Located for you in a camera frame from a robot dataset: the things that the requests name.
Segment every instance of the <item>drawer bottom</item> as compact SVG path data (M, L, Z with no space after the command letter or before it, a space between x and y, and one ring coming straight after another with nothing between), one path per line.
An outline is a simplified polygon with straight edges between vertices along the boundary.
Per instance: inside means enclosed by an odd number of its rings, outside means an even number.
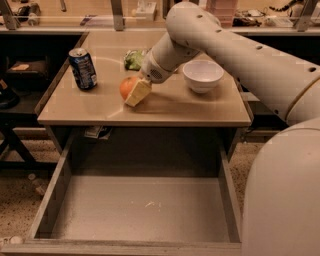
M73 175L52 237L230 242L217 178Z

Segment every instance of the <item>speckled floor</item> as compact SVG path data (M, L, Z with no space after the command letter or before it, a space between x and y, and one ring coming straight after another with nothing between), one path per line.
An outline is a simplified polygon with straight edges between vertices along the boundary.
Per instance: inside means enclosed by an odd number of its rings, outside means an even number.
M38 161L54 162L59 158L49 140L24 140L23 143ZM262 146L263 143L239 143L231 159L230 167L241 209L246 178ZM0 156L0 161L4 159L19 160L20 156L7 150ZM13 235L26 237L41 200L25 172L0 170L0 238Z

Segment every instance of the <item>cabinet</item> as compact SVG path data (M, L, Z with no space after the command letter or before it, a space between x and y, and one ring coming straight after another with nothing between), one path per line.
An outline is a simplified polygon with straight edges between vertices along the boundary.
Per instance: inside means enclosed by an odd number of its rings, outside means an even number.
M4 254L240 255L228 159L251 119L233 78L225 73L197 95L181 67L135 108L120 96L119 81L135 74L124 69L126 52L148 49L164 33L88 33L81 46L98 85L80 91L65 66L38 117L61 158L27 241ZM83 137L99 125L113 127L108 140Z

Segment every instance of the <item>wooden tabletop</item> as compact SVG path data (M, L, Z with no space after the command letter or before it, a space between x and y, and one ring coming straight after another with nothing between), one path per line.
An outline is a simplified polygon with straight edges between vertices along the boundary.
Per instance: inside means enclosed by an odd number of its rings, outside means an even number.
M182 66L135 108L127 106L119 84L136 71L126 71L128 50L149 49L165 33L158 31L91 31L82 47L92 56L98 85L80 90L69 67L41 112L44 125L218 126L243 127L251 123L233 77L225 72L219 85L196 94L184 81ZM208 58L201 55L197 58Z

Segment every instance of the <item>can lid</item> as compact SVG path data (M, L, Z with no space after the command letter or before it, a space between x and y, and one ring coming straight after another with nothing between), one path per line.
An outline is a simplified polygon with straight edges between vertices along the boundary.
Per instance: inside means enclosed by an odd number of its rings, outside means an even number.
M74 48L69 52L71 57L81 57L87 54L87 51L83 48Z

